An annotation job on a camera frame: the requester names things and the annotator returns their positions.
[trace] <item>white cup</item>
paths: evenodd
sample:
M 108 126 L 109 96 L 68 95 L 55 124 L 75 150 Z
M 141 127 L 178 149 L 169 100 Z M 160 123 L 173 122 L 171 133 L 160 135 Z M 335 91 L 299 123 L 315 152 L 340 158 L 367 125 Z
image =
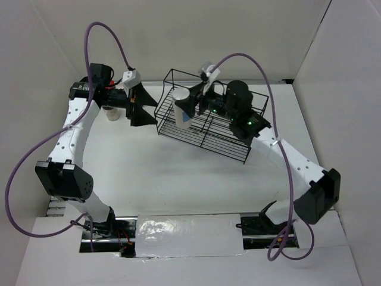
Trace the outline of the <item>white cup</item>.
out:
M 192 124 L 192 119 L 178 107 L 175 102 L 177 100 L 185 100 L 189 96 L 188 88 L 176 88 L 172 92 L 174 119 L 178 128 L 187 129 Z

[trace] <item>cable clip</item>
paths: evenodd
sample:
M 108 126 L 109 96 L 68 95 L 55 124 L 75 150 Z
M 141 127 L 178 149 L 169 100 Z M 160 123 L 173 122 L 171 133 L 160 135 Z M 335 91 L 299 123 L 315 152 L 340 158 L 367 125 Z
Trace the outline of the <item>cable clip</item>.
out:
M 276 144 L 278 144 L 280 142 L 280 140 L 282 140 L 282 138 L 279 136 L 277 138 L 275 138 L 275 141 L 273 143 L 270 144 L 270 146 L 275 146 Z

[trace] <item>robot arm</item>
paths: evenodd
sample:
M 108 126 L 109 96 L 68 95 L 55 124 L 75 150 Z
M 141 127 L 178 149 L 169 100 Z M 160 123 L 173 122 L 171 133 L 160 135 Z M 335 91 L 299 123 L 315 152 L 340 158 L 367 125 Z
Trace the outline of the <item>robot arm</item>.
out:
M 285 161 L 278 146 L 280 138 L 275 137 L 273 128 L 264 128 L 252 140 L 251 147 L 264 154 L 279 168 L 285 168 Z M 293 146 L 282 139 L 289 159 L 294 185 L 294 219 L 315 224 L 339 200 L 340 174 L 329 172 L 311 162 Z M 266 210 L 266 216 L 277 225 L 287 221 L 289 200 L 277 201 Z
M 47 161 L 38 161 L 35 171 L 49 195 L 67 201 L 81 213 L 91 215 L 98 229 L 113 231 L 115 214 L 93 192 L 93 178 L 82 169 L 83 152 L 91 126 L 100 108 L 125 108 L 132 126 L 156 124 L 142 105 L 157 106 L 144 89 L 140 75 L 130 70 L 123 75 L 123 88 L 108 87 L 111 68 L 102 64 L 90 65 L 94 82 L 94 98 L 88 112 L 75 126 L 71 124 L 84 112 L 88 104 L 89 85 L 86 79 L 70 88 L 70 101 L 64 126 L 69 129 L 58 138 Z
M 213 82 L 220 73 L 213 72 L 214 65 L 207 63 L 199 71 L 202 83 L 189 88 L 189 96 L 175 104 L 188 117 L 193 118 L 196 106 L 198 115 L 206 110 L 227 119 L 229 128 L 237 139 L 248 147 L 263 153 L 279 168 L 284 169 L 285 159 L 279 147 L 282 145 L 291 166 L 294 186 L 294 218 L 309 224 L 320 218 L 338 201 L 341 176 L 332 169 L 329 172 L 310 162 L 282 138 L 276 138 L 271 124 L 252 108 L 252 94 L 246 83 L 234 80 L 228 83 L 225 94 L 214 92 Z M 270 203 L 263 211 L 273 224 L 288 220 L 289 200 Z

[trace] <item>white enclosure wall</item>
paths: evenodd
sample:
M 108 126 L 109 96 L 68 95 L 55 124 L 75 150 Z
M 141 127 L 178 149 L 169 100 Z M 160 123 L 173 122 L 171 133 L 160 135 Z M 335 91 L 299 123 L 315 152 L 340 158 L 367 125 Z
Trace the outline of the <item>white enclosure wall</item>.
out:
M 342 174 L 339 211 L 365 286 L 381 279 L 380 12 L 380 0 L 333 0 L 294 83 L 320 163 Z
M 0 2 L 0 186 L 4 191 L 21 156 L 62 124 L 74 76 L 30 2 Z M 48 204 L 34 165 L 37 159 L 46 159 L 51 146 L 48 144 L 31 156 L 11 190 L 13 215 L 29 231 L 35 217 L 43 215 Z M 28 240 L 8 222 L 1 195 L 1 285 L 14 285 Z
M 33 0 L 81 74 L 83 32 L 107 23 L 120 37 L 144 80 L 162 80 L 170 68 L 191 73 L 232 52 L 255 57 L 271 79 L 295 78 L 329 0 Z M 125 67 L 102 28 L 91 34 L 93 61 Z M 221 77 L 261 79 L 243 59 L 228 62 Z

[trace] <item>black wire basket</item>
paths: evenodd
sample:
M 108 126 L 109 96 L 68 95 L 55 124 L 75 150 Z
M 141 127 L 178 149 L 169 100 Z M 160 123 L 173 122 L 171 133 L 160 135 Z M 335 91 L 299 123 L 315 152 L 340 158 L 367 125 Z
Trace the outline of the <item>black wire basket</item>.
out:
M 197 83 L 201 82 L 200 77 L 194 74 L 176 69 L 171 69 L 168 72 L 163 80 L 163 93 L 154 111 L 157 120 L 157 133 L 233 158 L 245 164 L 251 148 L 240 142 L 240 140 L 233 135 L 229 129 L 229 120 L 207 110 L 201 116 L 195 115 L 190 128 L 181 129 L 176 126 L 172 92 L 176 88 L 190 87 L 187 86 L 187 82 L 181 82 L 177 79 L 186 79 Z M 223 89 L 222 91 L 225 91 L 227 84 L 219 83 L 221 85 L 220 88 Z M 256 103 L 253 109 L 263 116 L 268 103 L 268 96 L 258 92 L 252 92 L 252 94 L 254 97 L 253 102 L 258 103 Z

